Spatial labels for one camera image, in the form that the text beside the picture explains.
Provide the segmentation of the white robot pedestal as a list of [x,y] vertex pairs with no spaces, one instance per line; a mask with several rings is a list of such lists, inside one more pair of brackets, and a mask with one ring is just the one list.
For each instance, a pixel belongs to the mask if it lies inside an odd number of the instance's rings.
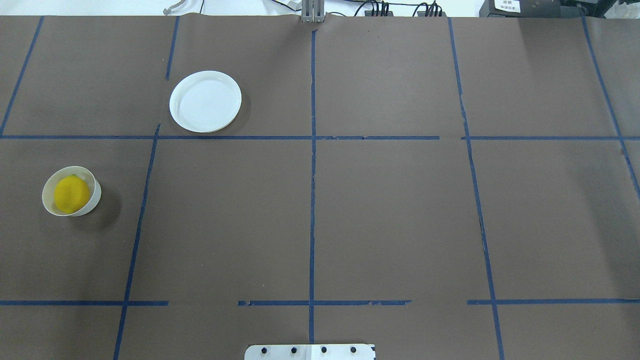
[[247,347],[245,360],[375,360],[374,344],[255,344]]

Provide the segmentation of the white bowl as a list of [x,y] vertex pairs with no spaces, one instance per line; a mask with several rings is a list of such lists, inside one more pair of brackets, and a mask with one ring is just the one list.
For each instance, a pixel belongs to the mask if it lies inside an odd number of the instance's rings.
[[[91,196],[87,205],[85,205],[82,209],[74,212],[73,214],[65,214],[55,206],[54,188],[62,178],[70,176],[71,174],[75,174],[85,180],[85,182],[87,182],[91,191]],[[98,205],[99,201],[101,200],[101,196],[101,185],[99,184],[98,180],[96,180],[94,174],[91,173],[91,171],[82,166],[67,166],[52,174],[46,181],[42,189],[41,200],[44,208],[52,215],[58,217],[78,217],[91,212],[96,207],[96,205]]]

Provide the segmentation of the aluminium frame post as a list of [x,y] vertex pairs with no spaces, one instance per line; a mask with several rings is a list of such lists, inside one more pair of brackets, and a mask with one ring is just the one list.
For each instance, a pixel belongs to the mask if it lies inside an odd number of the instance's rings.
[[326,18],[324,0],[300,0],[302,23],[323,23]]

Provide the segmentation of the white plate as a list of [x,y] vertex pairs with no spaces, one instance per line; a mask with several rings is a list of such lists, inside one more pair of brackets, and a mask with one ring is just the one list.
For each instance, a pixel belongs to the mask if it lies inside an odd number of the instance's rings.
[[204,70],[178,82],[169,96],[169,113],[182,128],[214,133],[226,128],[242,107],[242,90],[222,71]]

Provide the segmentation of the black power box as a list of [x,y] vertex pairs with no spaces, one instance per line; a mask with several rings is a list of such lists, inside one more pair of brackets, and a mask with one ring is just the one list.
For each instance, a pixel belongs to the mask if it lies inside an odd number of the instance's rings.
[[598,0],[485,0],[480,18],[580,18],[598,5]]

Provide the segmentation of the yellow lemon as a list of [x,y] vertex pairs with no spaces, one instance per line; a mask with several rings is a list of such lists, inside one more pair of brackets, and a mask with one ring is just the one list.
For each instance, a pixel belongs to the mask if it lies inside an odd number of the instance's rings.
[[76,174],[71,174],[55,185],[54,204],[64,214],[74,214],[87,205],[91,194],[87,182]]

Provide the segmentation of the brown paper table cover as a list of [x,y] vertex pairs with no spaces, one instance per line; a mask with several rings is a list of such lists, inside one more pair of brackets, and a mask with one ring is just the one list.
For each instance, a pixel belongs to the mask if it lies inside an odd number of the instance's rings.
[[[50,214],[70,166],[102,196]],[[1,358],[294,343],[637,360],[639,21],[3,16]]]

